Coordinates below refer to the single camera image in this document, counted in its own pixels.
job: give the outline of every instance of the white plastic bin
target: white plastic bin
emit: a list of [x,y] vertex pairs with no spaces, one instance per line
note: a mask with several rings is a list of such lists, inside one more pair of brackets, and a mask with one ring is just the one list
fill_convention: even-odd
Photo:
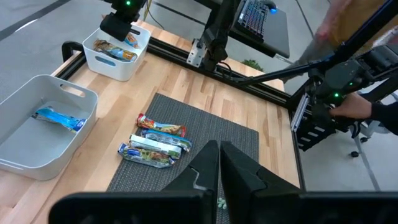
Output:
[[[138,49],[135,49],[125,42],[118,41],[114,37],[103,32],[101,29],[97,29],[85,41],[83,41],[88,68],[93,72],[106,75],[107,77],[111,77],[118,81],[124,82],[129,80],[142,63],[150,39],[149,30],[135,25],[132,25],[132,29],[138,30],[141,33],[140,35],[133,34],[138,41]],[[94,42],[97,39],[106,40],[117,47],[136,53],[137,59],[133,62],[122,62],[105,54],[96,52],[93,50],[93,47]]]
[[[65,91],[68,86],[84,93]],[[57,176],[82,144],[95,123],[98,95],[73,83],[38,75],[0,103],[0,169],[37,180]],[[77,133],[57,123],[31,117],[37,109],[87,119]]]

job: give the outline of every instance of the metal bracket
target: metal bracket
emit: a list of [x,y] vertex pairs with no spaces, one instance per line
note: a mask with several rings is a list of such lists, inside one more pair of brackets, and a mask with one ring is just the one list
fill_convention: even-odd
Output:
[[296,113],[294,114],[292,124],[290,125],[293,132],[296,132],[300,126],[300,122],[303,118],[304,111],[308,105],[309,99],[310,96],[307,93],[304,93],[304,95],[301,97],[300,103],[297,106]]
[[200,42],[201,39],[195,39],[193,40],[193,45],[191,48],[191,51],[189,53],[189,56],[187,58],[187,63],[190,65],[195,66],[198,68],[201,64],[201,61],[205,57],[206,54],[206,47],[203,43]]

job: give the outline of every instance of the gray plastic bin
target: gray plastic bin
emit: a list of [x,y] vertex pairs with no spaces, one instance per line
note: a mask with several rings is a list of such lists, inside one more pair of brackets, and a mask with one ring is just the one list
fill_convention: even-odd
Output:
[[[80,90],[84,96],[61,86]],[[0,169],[37,180],[57,176],[92,129],[97,102],[95,92],[65,80],[50,75],[32,78],[0,104]],[[72,133],[61,124],[30,117],[45,106],[87,122]]]

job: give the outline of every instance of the yellow shirt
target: yellow shirt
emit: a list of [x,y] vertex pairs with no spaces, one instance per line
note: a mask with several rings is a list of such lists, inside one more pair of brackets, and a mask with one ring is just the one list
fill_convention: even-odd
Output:
[[[348,40],[383,4],[385,0],[352,0],[349,5],[335,19],[330,42],[334,47]],[[398,16],[395,16],[376,35],[374,35],[358,53],[369,50],[373,42],[381,35],[398,25]]]

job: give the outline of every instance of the person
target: person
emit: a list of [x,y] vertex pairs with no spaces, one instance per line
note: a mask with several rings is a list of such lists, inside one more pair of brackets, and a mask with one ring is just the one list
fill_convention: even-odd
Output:
[[351,93],[339,107],[329,112],[332,116],[380,121],[390,132],[398,135],[398,102],[390,105],[371,103],[357,93]]
[[[383,4],[385,0],[332,0],[321,25],[313,40],[305,49],[302,56],[288,68],[305,65],[312,60],[321,60],[331,55],[344,41],[348,40]],[[375,36],[373,36],[356,55],[365,53],[373,46],[373,42],[398,25],[395,16]],[[286,83],[291,78],[281,78]]]

